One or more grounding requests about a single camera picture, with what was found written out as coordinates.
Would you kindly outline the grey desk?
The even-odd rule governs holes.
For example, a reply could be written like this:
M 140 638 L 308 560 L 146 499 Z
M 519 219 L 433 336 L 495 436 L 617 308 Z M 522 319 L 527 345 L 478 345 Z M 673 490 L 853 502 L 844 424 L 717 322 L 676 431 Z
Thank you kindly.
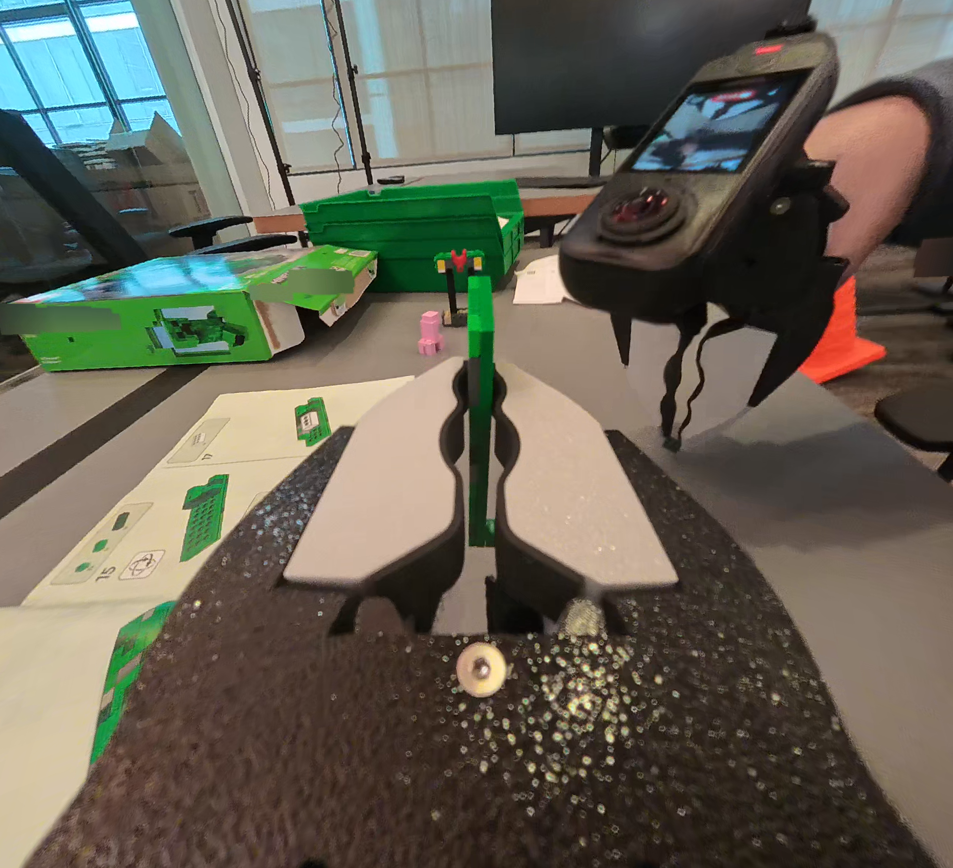
M 49 374 L 2 395 L 2 460 L 64 409 L 90 445 L 10 469 L 2 601 L 44 576 L 229 393 L 418 377 L 432 295 L 363 298 L 285 361 Z M 427 634 L 383 597 L 283 578 L 354 426 L 114 645 L 89 769 L 26 866 L 951 866 L 951 487 L 795 375 L 661 443 L 647 348 L 608 317 L 494 297 L 496 366 L 602 426 L 679 576 L 630 632 L 493 632 L 466 564 Z M 459 390 L 466 394 L 465 378 Z

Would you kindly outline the green cardboard toy box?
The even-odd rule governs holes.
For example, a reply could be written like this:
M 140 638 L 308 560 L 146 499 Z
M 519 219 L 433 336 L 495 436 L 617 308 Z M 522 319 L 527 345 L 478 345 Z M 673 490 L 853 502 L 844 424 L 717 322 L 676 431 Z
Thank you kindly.
M 157 258 L 2 304 L 2 334 L 49 372 L 263 362 L 374 282 L 377 253 L 325 244 Z

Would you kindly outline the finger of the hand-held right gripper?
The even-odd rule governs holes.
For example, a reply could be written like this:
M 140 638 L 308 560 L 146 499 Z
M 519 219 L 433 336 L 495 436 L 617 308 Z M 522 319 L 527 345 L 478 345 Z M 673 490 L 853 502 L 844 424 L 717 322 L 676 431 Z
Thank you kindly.
M 708 327 L 703 336 L 699 339 L 695 355 L 697 383 L 686 400 L 683 421 L 675 433 L 675 438 L 683 438 L 685 431 L 691 424 L 695 403 L 704 391 L 706 375 L 702 363 L 702 354 L 705 349 L 705 345 L 713 339 L 727 336 L 733 332 L 735 332 L 735 321 L 720 321 L 713 326 Z
M 664 440 L 674 440 L 674 423 L 677 414 L 676 395 L 681 384 L 684 356 L 690 346 L 690 330 L 680 330 L 675 350 L 667 359 L 663 370 L 663 394 L 660 402 L 660 431 Z

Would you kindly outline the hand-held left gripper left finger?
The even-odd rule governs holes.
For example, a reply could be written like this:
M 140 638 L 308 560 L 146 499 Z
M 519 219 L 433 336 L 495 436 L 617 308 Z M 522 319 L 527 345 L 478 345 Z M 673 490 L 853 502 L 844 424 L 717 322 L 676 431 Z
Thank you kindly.
M 283 572 L 349 601 L 390 600 L 427 634 L 467 547 L 466 375 L 452 357 L 401 385 L 353 428 Z

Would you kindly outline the large black screen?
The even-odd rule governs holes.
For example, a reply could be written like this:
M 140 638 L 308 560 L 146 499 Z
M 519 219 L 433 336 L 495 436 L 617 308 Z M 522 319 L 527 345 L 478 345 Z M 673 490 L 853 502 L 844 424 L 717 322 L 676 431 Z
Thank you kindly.
M 491 0 L 494 131 L 647 128 L 708 62 L 807 20 L 812 0 Z

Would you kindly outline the orange traffic cone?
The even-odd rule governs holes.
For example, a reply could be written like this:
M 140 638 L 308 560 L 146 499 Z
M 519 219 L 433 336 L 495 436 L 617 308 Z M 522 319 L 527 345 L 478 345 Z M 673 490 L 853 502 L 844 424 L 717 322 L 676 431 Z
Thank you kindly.
M 823 385 L 881 361 L 886 355 L 885 347 L 858 332 L 856 282 L 851 277 L 836 291 L 828 325 L 799 372 Z

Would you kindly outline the person's right hand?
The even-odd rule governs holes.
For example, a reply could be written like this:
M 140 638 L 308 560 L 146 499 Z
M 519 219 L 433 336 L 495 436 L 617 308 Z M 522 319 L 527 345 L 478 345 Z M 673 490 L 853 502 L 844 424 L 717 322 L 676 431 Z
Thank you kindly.
M 930 126 L 913 100 L 888 96 L 828 113 L 805 143 L 811 159 L 832 160 L 831 182 L 848 201 L 828 232 L 826 253 L 856 275 L 899 225 L 923 181 Z

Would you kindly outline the black office chair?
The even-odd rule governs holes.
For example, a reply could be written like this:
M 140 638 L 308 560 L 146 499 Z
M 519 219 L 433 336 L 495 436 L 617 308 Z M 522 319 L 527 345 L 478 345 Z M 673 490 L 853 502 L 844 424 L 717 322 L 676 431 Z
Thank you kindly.
M 117 218 L 104 207 L 87 186 L 46 147 L 18 113 L 1 112 L 2 167 L 15 171 L 31 189 L 52 207 L 60 218 L 111 268 L 123 268 L 146 261 L 147 254 Z M 303 233 L 250 235 L 230 242 L 218 242 L 225 229 L 248 225 L 248 216 L 203 218 L 171 228 L 173 240 L 190 241 L 198 254 L 257 252 L 269 248 L 303 244 Z

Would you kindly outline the building instruction booklet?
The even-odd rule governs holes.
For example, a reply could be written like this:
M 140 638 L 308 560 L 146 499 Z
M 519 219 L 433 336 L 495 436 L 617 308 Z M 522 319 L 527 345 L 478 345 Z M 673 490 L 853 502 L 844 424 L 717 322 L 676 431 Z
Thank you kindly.
M 354 426 L 411 376 L 229 393 L 15 607 L 2 608 L 1 864 L 22 866 L 86 778 L 114 645 L 184 592 L 222 538 L 315 449 L 298 410 Z

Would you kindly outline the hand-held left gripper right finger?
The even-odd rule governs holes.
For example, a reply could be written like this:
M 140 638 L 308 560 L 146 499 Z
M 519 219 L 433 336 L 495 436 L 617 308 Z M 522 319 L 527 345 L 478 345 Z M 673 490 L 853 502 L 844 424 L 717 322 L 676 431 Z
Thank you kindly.
M 492 631 L 630 632 L 622 604 L 679 583 L 601 424 L 574 400 L 510 364 L 494 379 Z

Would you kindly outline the person's right forearm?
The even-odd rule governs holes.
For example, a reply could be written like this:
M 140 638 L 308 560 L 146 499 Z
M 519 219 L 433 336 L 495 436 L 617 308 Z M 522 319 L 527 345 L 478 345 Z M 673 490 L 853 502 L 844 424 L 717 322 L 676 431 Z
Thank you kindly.
M 943 58 L 906 73 L 868 83 L 828 109 L 828 114 L 889 97 L 915 103 L 930 129 L 925 171 L 911 204 L 887 241 L 919 246 L 952 234 L 952 60 Z

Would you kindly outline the green studded brick plate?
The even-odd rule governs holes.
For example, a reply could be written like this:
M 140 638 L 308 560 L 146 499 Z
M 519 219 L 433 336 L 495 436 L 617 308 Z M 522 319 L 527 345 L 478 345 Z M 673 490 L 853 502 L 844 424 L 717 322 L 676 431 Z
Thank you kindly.
M 494 520 L 488 514 L 494 409 L 494 303 L 488 276 L 468 279 L 467 393 L 469 419 L 469 545 L 494 546 Z

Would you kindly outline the white plastic bag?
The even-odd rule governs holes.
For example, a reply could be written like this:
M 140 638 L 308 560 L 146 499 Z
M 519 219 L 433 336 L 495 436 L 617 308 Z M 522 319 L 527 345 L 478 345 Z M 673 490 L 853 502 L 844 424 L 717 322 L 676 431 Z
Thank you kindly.
M 571 297 L 558 267 L 558 257 L 532 261 L 515 275 L 514 305 L 555 305 L 576 302 Z

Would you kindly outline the black brick stand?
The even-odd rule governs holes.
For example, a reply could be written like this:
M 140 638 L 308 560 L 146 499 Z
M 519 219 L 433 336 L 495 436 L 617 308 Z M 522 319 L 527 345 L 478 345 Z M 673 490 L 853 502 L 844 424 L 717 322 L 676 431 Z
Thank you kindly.
M 435 270 L 445 279 L 448 309 L 442 314 L 443 326 L 464 327 L 467 325 L 468 310 L 459 304 L 459 281 L 468 284 L 469 279 L 484 271 L 485 255 L 475 249 L 466 248 L 460 252 L 451 250 L 435 255 Z

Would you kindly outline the green plastic bin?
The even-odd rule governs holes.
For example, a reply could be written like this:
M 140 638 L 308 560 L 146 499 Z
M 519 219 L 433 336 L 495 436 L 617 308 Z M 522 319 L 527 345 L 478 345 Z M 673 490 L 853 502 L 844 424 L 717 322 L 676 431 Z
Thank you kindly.
M 524 242 L 525 213 L 514 179 L 369 187 L 303 203 L 313 246 L 375 252 L 372 290 L 443 292 L 439 253 L 483 254 L 494 289 L 515 268 Z

